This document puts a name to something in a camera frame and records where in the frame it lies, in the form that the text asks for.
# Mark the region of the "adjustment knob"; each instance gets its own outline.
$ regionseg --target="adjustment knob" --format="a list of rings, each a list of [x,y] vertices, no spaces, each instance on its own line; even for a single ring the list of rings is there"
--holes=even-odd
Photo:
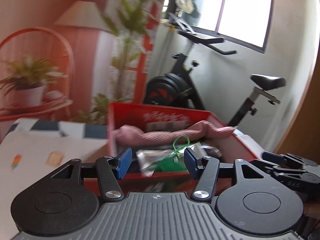
[[[191,63],[194,67],[197,67],[199,65],[199,62],[196,60],[193,60]]]
[[[251,112],[251,115],[255,115],[257,112],[257,108],[251,108],[250,112]]]
[[[180,56],[180,53],[172,53],[171,57],[174,59],[178,59],[178,57]]]

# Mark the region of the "white flower pot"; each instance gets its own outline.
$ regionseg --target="white flower pot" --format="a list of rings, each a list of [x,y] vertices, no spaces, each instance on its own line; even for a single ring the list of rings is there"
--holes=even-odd
[[[16,90],[16,104],[21,108],[41,105],[44,94],[44,88],[45,86],[25,90]]]

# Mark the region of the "green wire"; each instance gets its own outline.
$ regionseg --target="green wire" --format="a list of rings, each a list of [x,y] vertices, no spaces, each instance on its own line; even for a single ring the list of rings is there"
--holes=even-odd
[[[187,140],[187,144],[184,144],[184,145],[176,148],[176,142],[177,142],[180,138],[182,138],[182,137]],[[187,136],[179,136],[179,137],[177,137],[177,138],[174,140],[172,146],[173,146],[173,151],[174,151],[174,153],[176,154],[176,156],[177,156],[178,158],[180,158],[180,152],[179,152],[179,151],[182,150],[183,148],[186,148],[186,147],[190,146],[190,139],[189,139],[189,137],[187,137]]]

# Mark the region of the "bike seat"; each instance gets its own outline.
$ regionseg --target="bike seat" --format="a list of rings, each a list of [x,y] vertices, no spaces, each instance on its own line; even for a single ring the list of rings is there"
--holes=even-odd
[[[265,91],[284,87],[286,85],[285,79],[282,77],[252,74],[250,78],[253,82],[255,82],[259,87],[261,87]]]

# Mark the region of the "metal screw head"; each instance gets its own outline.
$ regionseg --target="metal screw head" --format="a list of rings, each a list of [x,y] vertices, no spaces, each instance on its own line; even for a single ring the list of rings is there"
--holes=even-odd
[[[121,193],[116,190],[110,190],[106,193],[107,198],[119,198],[121,197]]]
[[[197,198],[207,198],[209,197],[209,193],[204,190],[197,190],[193,193],[193,195]]]

